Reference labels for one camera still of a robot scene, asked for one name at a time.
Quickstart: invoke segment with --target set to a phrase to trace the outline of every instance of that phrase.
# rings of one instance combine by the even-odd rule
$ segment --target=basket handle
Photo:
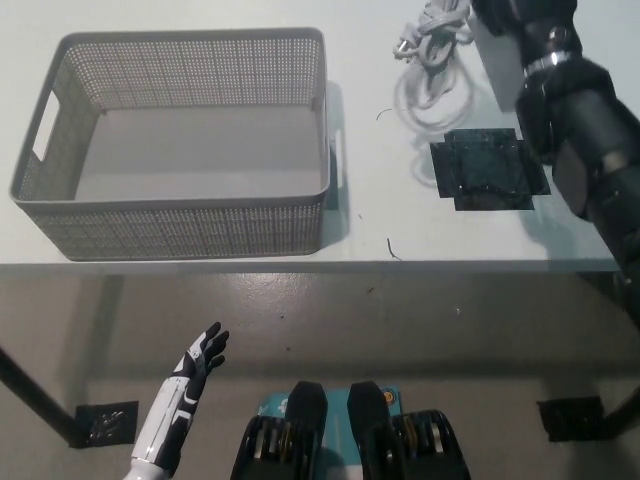
[[[53,127],[59,114],[60,102],[58,101],[58,97],[56,97],[55,93],[51,91],[49,93],[49,98],[44,108],[44,112],[40,117],[38,131],[33,141],[33,146],[31,147],[33,156],[35,156],[40,162],[43,162],[45,159],[49,140],[51,139],[51,133],[53,132]]]

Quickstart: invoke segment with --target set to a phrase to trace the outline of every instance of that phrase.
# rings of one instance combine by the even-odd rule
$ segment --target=gray concrete floor
[[[640,430],[552,445],[536,401],[640,383],[640,334],[573,275],[5,277],[0,345],[62,405],[140,401],[213,320],[231,332],[178,479],[227,479],[259,402],[298,379],[398,385],[439,408],[474,480],[640,478]],[[122,478],[130,446],[69,449],[0,386],[0,478]]]

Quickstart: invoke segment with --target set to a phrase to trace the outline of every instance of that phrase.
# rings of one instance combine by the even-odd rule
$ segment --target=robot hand
[[[165,480],[174,475],[207,377],[224,362],[229,332],[220,329],[216,322],[202,333],[162,384],[133,448],[125,480]]]

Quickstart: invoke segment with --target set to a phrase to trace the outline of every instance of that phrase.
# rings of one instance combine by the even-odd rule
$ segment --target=robotic arm
[[[472,0],[495,36],[518,44],[525,84],[516,103],[531,153],[553,165],[571,211],[593,222],[626,277],[640,282],[640,123],[609,73],[582,56],[577,0]]]
[[[124,480],[166,480],[174,475],[207,377],[224,362],[221,354],[229,332],[220,333],[220,328],[216,322],[202,333],[162,384],[133,448],[131,470]]]

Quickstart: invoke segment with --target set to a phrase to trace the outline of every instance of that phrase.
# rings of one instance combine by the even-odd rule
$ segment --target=white table
[[[73,263],[8,194],[0,195],[0,267],[98,274],[457,269],[613,270],[594,228],[574,218],[554,189],[533,212],[456,212],[452,200],[412,176],[414,134],[386,112],[405,65],[392,47],[422,0],[4,0],[0,6],[0,184],[5,191],[58,41],[77,31],[315,26],[325,35],[341,127],[342,205],[328,212],[325,246],[307,257],[217,261]],[[640,2],[582,0],[576,17],[587,54],[610,69],[619,96],[640,114],[636,18]],[[480,87],[465,128],[517,127],[500,112],[475,46],[462,58]],[[430,161],[427,156],[422,161]],[[400,262],[389,253],[387,239]]]

